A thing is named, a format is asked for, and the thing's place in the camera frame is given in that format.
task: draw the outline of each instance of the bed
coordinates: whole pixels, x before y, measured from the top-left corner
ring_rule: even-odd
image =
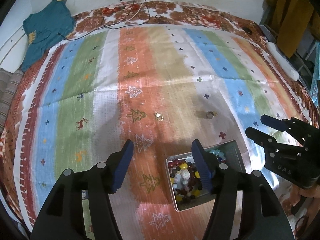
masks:
[[[263,149],[244,130],[252,126],[297,144],[262,125],[260,116],[293,116],[318,126],[305,88],[284,73],[250,20],[171,1],[149,1],[138,13],[140,5],[131,7],[122,2],[76,15],[68,36],[74,40],[52,47],[24,74],[1,136],[0,179],[17,217],[31,231],[64,169],[88,170],[131,139],[135,150],[125,181],[110,196],[123,238],[202,239],[214,201],[176,212],[165,160],[189,152],[196,138],[204,147],[236,140],[246,172],[262,171],[298,234],[308,207],[290,214],[299,200],[294,187],[263,167]],[[125,28],[91,33],[128,13],[137,14]],[[93,239],[89,196],[83,196]],[[239,195],[234,238],[240,215]]]

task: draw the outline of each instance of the gray striped fabric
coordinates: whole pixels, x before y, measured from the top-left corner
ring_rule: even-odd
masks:
[[[18,69],[14,73],[10,73],[5,70],[0,70],[0,87],[4,86],[4,82],[1,83],[3,80],[6,79],[7,76],[8,82],[6,84],[5,90],[3,93],[0,94],[0,134],[3,132],[4,123],[7,120],[8,112],[10,109],[10,105],[13,99],[14,94],[17,91],[18,85],[23,77],[23,71]]]

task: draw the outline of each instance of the red reindeer print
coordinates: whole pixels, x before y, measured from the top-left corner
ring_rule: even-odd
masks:
[[[79,126],[77,126],[77,130],[80,130],[80,129],[82,129],[82,128],[83,128],[83,122],[88,123],[88,122],[89,122],[89,120],[88,120],[88,119],[84,119],[84,118],[82,118],[79,122],[76,122],[76,124],[79,124]]]

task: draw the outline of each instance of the blue stripe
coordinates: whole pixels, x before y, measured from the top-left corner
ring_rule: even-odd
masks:
[[[259,113],[255,108],[254,99],[248,90],[246,81],[240,79],[238,72],[233,65],[225,58],[225,56],[218,50],[217,46],[213,44],[202,31],[193,29],[183,30],[196,43],[196,46],[201,50],[202,54],[210,63],[215,73],[224,80],[233,109],[235,110],[242,127],[244,129],[249,126],[254,127],[254,124],[256,123],[258,127],[255,128],[268,134],[268,127],[260,122],[260,116],[263,113]],[[245,107],[249,108],[248,113],[245,112]],[[256,145],[252,140],[248,139],[248,141],[251,146],[251,149],[248,150],[253,152],[256,157],[260,158],[261,165],[264,164],[265,157],[263,148]],[[271,172],[264,167],[260,170],[268,180],[269,184],[273,186],[275,182],[271,176]]]
[[[68,80],[73,59],[83,41],[84,39],[72,41],[64,48],[54,67],[39,107],[36,145],[33,148],[34,158],[32,165],[35,168],[35,186],[39,208],[42,207],[56,182],[54,176],[55,140],[57,132],[63,132],[57,131],[59,100],[62,97],[64,85]]]

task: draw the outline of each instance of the orange stripe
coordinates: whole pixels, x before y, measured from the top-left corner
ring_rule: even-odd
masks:
[[[120,30],[118,89],[122,126],[120,137],[124,141],[131,139],[136,142],[136,135],[140,138],[143,135],[145,139],[152,141],[151,146],[147,147],[146,151],[142,149],[140,153],[135,146],[133,160],[128,169],[131,191],[139,203],[137,214],[141,231],[145,239],[174,237],[176,240],[185,240],[190,236],[201,239],[213,203],[183,212],[174,210],[165,173],[165,160],[167,156],[190,151],[191,144],[174,144],[175,130],[168,122],[167,115],[164,116],[167,121],[163,122],[156,121],[154,117],[155,111],[162,114],[167,112],[170,95],[162,91],[162,82],[159,81],[160,78],[153,63],[154,55],[150,51],[148,41],[147,28],[135,27]],[[128,64],[127,59],[130,57],[137,61]],[[130,76],[128,72],[139,73],[139,75],[128,77]],[[137,97],[130,98],[126,93],[129,86],[142,89],[142,92]],[[130,116],[132,109],[144,112],[146,117],[133,122]]]
[[[296,111],[294,107],[292,107],[292,101],[287,96],[286,91],[279,83],[276,76],[270,70],[270,68],[266,65],[263,59],[252,49],[251,45],[248,41],[233,37],[232,38],[239,47],[250,57],[251,61],[259,68],[261,73],[265,76],[269,87],[273,90],[278,101],[280,102],[282,108],[284,109],[288,118],[292,116],[295,118],[299,118],[299,113]]]

